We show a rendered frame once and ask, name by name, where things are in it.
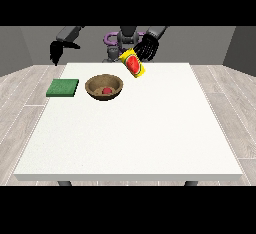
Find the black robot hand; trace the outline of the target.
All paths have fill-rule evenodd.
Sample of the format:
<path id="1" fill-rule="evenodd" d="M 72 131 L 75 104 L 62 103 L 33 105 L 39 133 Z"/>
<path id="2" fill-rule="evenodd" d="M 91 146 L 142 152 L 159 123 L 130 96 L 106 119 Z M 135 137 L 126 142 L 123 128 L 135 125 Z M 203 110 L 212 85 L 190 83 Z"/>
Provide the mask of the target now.
<path id="1" fill-rule="evenodd" d="M 65 48 L 79 49 L 80 46 L 74 42 L 53 41 L 50 44 L 50 60 L 53 62 L 55 66 L 58 65 L 58 62 L 61 56 L 63 55 L 63 50 Z"/>
<path id="2" fill-rule="evenodd" d="M 145 34 L 142 41 L 134 48 L 134 52 L 141 62 L 150 61 L 154 58 L 156 51 L 159 47 L 158 40 L 150 34 Z"/>

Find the green square pad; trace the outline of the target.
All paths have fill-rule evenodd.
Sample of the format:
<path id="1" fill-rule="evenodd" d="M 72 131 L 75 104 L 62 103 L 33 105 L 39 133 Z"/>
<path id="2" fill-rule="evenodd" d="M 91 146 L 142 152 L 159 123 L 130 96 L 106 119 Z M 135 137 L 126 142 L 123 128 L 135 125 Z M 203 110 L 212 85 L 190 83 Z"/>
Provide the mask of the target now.
<path id="1" fill-rule="evenodd" d="M 54 79 L 46 92 L 46 96 L 73 97 L 78 84 L 78 79 Z"/>

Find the brown wooden bowl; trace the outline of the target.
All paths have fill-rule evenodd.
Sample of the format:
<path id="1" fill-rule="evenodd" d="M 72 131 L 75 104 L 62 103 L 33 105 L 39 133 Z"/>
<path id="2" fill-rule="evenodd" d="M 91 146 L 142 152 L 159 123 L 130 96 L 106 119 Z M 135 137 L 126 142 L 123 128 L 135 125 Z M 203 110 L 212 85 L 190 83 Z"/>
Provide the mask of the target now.
<path id="1" fill-rule="evenodd" d="M 102 90 L 109 87 L 112 90 L 110 94 L 102 94 Z M 117 97 L 123 89 L 123 81 L 110 74 L 101 74 L 91 77 L 85 83 L 86 92 L 94 99 L 99 101 L 108 101 Z"/>

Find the yellow cup with melon print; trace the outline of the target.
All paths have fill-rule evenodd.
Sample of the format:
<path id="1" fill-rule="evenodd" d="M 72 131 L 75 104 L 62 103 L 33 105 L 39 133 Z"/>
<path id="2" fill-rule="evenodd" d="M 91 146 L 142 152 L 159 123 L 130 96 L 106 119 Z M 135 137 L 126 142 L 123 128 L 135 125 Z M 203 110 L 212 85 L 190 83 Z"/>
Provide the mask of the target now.
<path id="1" fill-rule="evenodd" d="M 145 68 L 133 48 L 127 49 L 119 56 L 119 59 L 135 78 L 145 73 Z"/>

